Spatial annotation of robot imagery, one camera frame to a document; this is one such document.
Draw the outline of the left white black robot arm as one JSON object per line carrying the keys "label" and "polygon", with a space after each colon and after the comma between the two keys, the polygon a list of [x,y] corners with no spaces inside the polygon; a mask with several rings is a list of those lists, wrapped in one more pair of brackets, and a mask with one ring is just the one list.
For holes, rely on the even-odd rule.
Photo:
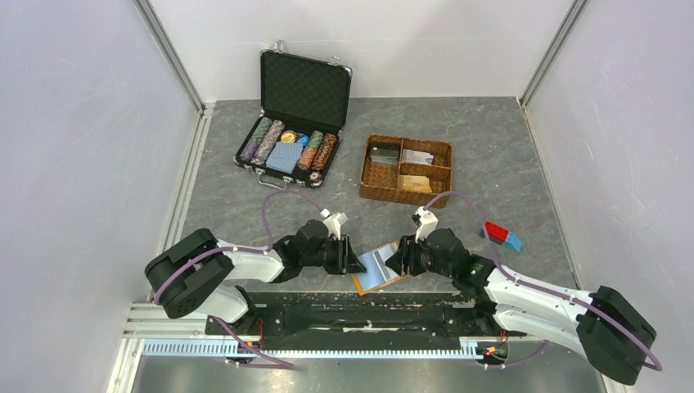
{"label": "left white black robot arm", "polygon": [[154,303],[171,319],[193,312],[219,317],[237,333],[250,332],[257,312],[240,286],[223,289],[224,282],[251,280],[282,283],[306,267],[331,275],[366,272],[348,236],[328,220],[310,220],[293,235],[276,241],[271,250],[221,241],[201,228],[155,257],[144,268]]}

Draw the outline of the orange card holder wallet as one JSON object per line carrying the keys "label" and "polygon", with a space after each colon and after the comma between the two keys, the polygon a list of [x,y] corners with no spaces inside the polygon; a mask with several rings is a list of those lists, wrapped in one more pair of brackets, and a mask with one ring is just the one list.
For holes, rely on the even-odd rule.
{"label": "orange card holder wallet", "polygon": [[366,268],[365,273],[352,275],[357,293],[360,296],[381,291],[395,282],[405,279],[394,270],[388,268],[385,262],[394,256],[398,250],[397,242],[389,242],[358,257],[358,261]]}

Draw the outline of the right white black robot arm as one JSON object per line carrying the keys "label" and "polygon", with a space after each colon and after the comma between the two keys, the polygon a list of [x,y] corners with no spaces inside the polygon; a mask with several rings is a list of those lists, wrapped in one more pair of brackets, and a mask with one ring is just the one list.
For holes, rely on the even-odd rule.
{"label": "right white black robot arm", "polygon": [[499,328],[564,346],[598,372],[632,386],[647,365],[656,330],[617,290],[558,287],[470,253],[449,228],[426,239],[402,237],[386,266],[398,275],[437,273],[482,305],[472,321],[484,334]]}

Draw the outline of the white VIP card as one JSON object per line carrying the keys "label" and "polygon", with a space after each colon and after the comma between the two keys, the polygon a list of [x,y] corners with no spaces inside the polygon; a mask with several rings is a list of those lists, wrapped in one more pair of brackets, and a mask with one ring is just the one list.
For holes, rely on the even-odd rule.
{"label": "white VIP card", "polygon": [[425,151],[414,151],[414,150],[410,150],[410,149],[404,149],[403,153],[402,153],[401,160],[403,158],[406,158],[406,157],[422,157],[422,158],[426,157],[426,158],[432,158],[434,161],[434,155],[429,153],[429,152],[425,152]]}

